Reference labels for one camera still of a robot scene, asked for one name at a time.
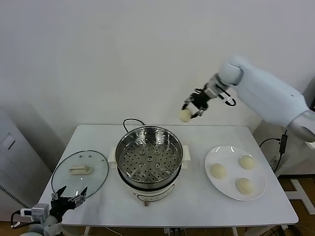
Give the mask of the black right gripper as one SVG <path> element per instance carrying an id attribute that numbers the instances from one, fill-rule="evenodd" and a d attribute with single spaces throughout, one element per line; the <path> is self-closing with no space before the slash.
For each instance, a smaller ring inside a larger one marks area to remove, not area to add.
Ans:
<path id="1" fill-rule="evenodd" d="M 194 92 L 184 101 L 181 110 L 190 110 L 190 119 L 201 117 L 208 109 L 209 100 L 209 96 L 203 89 L 195 89 Z"/>

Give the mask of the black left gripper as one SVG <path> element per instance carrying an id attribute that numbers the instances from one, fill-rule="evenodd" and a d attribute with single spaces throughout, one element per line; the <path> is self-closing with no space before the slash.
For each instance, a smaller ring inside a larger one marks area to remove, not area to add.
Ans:
<path id="1" fill-rule="evenodd" d="M 58 189 L 56 193 L 52 193 L 52 200 L 51 200 L 51 209 L 50 214 L 54 217 L 63 217 L 63 215 L 68 210 L 74 210 L 75 204 L 81 205 L 86 200 L 86 193 L 88 187 L 85 187 L 82 192 L 73 197 L 73 201 L 70 201 L 70 197 L 63 197 L 62 194 L 66 190 L 66 185 L 62 188 Z"/>

